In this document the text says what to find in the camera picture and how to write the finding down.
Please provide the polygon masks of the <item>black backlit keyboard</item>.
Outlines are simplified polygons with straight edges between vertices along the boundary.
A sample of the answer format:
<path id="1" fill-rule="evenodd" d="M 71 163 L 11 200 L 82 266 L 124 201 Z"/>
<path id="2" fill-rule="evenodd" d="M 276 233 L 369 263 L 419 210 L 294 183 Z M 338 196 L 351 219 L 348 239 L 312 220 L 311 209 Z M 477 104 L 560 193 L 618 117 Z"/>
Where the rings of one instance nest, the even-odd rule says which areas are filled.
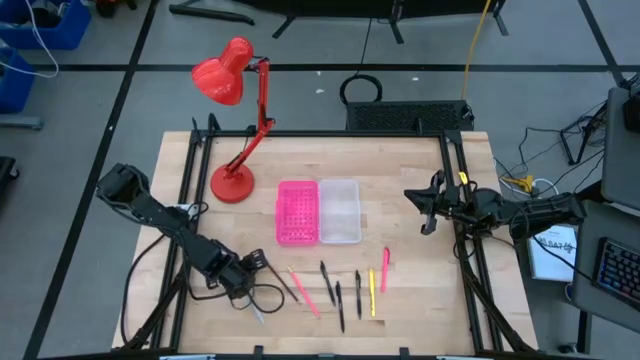
<path id="1" fill-rule="evenodd" d="M 610 237 L 599 239 L 594 283 L 640 311 L 640 250 Z"/>

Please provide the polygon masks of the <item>large blue storage bin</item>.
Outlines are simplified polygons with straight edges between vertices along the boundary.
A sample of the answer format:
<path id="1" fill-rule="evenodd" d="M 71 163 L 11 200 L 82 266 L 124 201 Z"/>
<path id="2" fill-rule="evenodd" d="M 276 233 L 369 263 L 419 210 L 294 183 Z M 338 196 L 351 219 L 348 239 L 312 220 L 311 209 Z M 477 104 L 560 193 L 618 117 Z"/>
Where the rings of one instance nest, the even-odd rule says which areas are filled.
<path id="1" fill-rule="evenodd" d="M 51 2 L 55 5 L 68 3 L 68 6 L 57 26 L 51 28 L 37 26 L 44 45 L 49 50 L 76 49 L 91 22 L 88 8 L 81 0 L 51 0 Z M 0 25 L 0 39 L 16 49 L 41 49 L 41 44 L 31 26 L 8 26 L 6 21 L 5 25 Z"/>

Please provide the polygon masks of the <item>red desk lamp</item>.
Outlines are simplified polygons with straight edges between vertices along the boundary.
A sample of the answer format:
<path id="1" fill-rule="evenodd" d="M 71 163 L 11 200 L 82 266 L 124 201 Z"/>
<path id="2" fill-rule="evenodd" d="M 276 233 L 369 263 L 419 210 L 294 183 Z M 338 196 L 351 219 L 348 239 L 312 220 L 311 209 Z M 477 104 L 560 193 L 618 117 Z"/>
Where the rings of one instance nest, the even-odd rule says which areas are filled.
<path id="1" fill-rule="evenodd" d="M 239 203 L 251 195 L 255 179 L 244 162 L 275 125 L 275 120 L 267 116 L 270 61 L 267 57 L 256 57 L 251 42 L 238 36 L 229 41 L 218 57 L 204 60 L 191 71 L 192 81 L 201 93 L 218 104 L 235 106 L 243 97 L 243 72 L 247 67 L 259 75 L 256 134 L 238 155 L 218 167 L 211 177 L 211 191 L 224 203 Z"/>

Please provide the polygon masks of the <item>small blue storage bin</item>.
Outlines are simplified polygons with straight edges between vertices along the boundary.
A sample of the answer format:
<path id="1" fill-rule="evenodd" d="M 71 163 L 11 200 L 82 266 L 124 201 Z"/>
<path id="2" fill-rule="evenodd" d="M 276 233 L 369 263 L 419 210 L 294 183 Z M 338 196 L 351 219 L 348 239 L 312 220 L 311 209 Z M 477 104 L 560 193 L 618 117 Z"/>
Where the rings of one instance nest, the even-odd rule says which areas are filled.
<path id="1" fill-rule="evenodd" d="M 21 112 L 35 76 L 32 66 L 12 48 L 0 48 L 0 114 Z"/>

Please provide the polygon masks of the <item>black room divider screen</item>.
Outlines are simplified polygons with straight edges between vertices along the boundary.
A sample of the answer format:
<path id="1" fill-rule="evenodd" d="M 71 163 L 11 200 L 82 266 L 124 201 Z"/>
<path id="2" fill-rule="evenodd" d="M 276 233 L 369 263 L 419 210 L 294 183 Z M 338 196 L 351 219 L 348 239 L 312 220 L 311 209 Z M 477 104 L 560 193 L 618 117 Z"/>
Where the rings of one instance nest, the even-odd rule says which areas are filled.
<path id="1" fill-rule="evenodd" d="M 404 40 L 398 28 L 403 19 L 487 13 L 496 20 L 503 36 L 508 30 L 501 18 L 506 0 L 234 0 L 256 9 L 278 13 L 286 17 L 285 23 L 273 34 L 278 38 L 296 18 L 346 17 L 386 19 L 396 42 Z"/>

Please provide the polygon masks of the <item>dark grey keyboard desk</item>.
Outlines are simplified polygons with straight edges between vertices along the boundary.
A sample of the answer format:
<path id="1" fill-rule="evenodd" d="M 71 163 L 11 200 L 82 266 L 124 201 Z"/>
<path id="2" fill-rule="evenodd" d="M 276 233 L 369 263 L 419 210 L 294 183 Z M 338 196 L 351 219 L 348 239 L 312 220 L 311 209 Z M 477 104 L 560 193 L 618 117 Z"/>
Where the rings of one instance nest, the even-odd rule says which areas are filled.
<path id="1" fill-rule="evenodd" d="M 575 267 L 585 275 L 573 280 L 576 307 L 629 329 L 640 327 L 640 311 L 606 293 L 593 282 L 602 237 L 610 237 L 640 250 L 640 217 L 609 204 L 584 201 L 586 217 L 578 230 Z"/>

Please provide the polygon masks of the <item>thin black pencil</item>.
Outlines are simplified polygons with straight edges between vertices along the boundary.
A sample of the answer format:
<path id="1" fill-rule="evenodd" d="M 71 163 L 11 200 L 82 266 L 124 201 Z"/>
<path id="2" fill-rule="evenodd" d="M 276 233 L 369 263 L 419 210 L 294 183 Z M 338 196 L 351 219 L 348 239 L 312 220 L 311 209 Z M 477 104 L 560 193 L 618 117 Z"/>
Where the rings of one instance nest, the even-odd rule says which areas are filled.
<path id="1" fill-rule="evenodd" d="M 294 292 L 289 287 L 289 285 L 283 280 L 283 278 L 280 276 L 278 271 L 276 271 L 275 268 L 269 262 L 267 262 L 267 267 L 273 273 L 273 275 L 276 277 L 276 279 L 279 281 L 279 283 L 284 287 L 286 292 L 293 298 L 293 300 L 296 303 L 299 303 L 299 298 L 294 294 Z"/>

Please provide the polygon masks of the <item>black perforated computer case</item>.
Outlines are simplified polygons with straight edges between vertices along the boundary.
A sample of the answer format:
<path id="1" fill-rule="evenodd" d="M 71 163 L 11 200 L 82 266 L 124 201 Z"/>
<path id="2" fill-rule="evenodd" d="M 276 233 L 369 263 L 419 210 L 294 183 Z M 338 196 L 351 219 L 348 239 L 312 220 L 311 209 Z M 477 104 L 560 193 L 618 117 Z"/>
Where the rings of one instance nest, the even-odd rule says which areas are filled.
<path id="1" fill-rule="evenodd" d="M 352 102 L 347 105 L 349 130 L 425 131 L 474 129 L 475 116 L 464 100 Z"/>

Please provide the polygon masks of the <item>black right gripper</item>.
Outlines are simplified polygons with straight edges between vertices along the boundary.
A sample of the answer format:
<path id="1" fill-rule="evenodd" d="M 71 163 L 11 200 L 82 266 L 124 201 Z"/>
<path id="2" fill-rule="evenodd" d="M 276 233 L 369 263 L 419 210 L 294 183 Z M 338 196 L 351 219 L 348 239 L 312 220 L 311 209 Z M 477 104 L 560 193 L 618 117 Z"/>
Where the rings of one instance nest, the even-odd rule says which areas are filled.
<path id="1" fill-rule="evenodd" d="M 407 189 L 405 197 L 426 216 L 425 224 L 421 227 L 422 235 L 430 235 L 436 230 L 437 215 L 450 220 L 456 220 L 463 225 L 474 225 L 476 219 L 466 212 L 466 204 L 460 200 L 460 190 L 456 186 L 447 186 L 444 191 L 440 187 L 444 184 L 445 172 L 438 170 L 431 178 L 427 189 Z"/>

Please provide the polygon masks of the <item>yellow power plug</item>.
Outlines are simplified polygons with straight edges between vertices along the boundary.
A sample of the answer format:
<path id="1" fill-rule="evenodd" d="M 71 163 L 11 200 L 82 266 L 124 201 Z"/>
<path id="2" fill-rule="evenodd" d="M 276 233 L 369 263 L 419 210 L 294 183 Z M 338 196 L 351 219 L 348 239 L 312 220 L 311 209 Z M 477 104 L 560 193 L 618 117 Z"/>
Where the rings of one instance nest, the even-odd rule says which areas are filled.
<path id="1" fill-rule="evenodd" d="M 523 178 L 501 177 L 500 182 L 512 190 L 518 187 L 519 191 L 525 194 L 532 194 L 534 191 L 534 177 L 532 175 Z"/>

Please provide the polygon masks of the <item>white paper booklet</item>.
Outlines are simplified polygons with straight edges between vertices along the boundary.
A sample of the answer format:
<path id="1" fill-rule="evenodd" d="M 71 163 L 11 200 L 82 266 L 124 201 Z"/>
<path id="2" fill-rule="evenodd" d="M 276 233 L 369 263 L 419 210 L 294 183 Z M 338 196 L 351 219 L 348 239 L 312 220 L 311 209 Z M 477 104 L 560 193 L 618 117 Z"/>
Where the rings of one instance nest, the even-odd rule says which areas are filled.
<path id="1" fill-rule="evenodd" d="M 570 283 L 571 266 L 577 253 L 576 232 L 572 227 L 555 225 L 528 239 L 528 253 L 533 280 Z"/>

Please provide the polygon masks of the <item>pink pencil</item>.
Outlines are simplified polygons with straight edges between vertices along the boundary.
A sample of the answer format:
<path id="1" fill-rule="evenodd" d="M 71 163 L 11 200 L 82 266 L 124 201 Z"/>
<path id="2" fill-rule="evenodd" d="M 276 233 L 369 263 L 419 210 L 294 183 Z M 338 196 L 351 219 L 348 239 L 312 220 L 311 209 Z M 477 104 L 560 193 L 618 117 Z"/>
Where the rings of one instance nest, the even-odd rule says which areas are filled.
<path id="1" fill-rule="evenodd" d="M 302 295 L 304 301 L 306 302 L 306 304 L 311 309 L 311 312 L 314 314 L 314 316 L 316 318 L 320 319 L 321 318 L 320 313 L 319 313 L 316 305 L 312 301 L 311 297 L 309 296 L 309 293 L 307 292 L 307 290 L 303 286 L 300 278 L 297 276 L 297 274 L 293 271 L 293 269 L 291 267 L 287 266 L 287 270 L 288 270 L 292 280 L 294 281 L 296 287 L 298 288 L 300 294 Z"/>

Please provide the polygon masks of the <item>matte black pen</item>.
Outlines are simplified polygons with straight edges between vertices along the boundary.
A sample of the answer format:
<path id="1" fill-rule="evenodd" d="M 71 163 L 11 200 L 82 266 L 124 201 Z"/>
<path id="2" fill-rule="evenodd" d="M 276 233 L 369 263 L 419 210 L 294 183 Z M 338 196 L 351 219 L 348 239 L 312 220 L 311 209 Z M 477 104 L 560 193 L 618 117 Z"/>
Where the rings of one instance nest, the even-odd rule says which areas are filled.
<path id="1" fill-rule="evenodd" d="M 338 306 L 338 312 L 339 312 L 340 329 L 342 333 L 345 333 L 346 326 L 345 326 L 345 318 L 344 318 L 342 290 L 341 290 L 341 284 L 339 281 L 336 281 L 335 291 L 336 291 L 337 306 Z"/>

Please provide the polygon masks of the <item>pink highlighter pen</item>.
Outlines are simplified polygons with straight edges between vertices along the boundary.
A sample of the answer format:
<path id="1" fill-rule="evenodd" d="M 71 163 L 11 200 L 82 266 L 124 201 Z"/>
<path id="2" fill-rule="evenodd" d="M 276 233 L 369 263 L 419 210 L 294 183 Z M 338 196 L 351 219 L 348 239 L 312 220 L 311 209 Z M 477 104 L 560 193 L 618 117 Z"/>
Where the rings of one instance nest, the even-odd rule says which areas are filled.
<path id="1" fill-rule="evenodd" d="M 385 247 L 383 250 L 383 262 L 382 262 L 382 271 L 381 271 L 381 285 L 380 285 L 381 293 L 386 292 L 390 257 L 391 257 L 390 249 L 388 247 Z"/>

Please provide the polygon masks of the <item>black floor stand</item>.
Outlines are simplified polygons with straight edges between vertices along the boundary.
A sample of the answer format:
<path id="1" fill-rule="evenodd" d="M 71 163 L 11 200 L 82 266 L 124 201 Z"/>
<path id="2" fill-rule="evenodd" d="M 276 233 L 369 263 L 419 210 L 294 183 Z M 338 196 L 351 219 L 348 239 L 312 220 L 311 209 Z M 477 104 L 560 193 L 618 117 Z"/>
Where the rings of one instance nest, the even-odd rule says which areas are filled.
<path id="1" fill-rule="evenodd" d="M 561 145 L 570 166 L 582 162 L 588 147 L 604 145 L 606 115 L 607 101 L 603 101 L 560 131 Z"/>

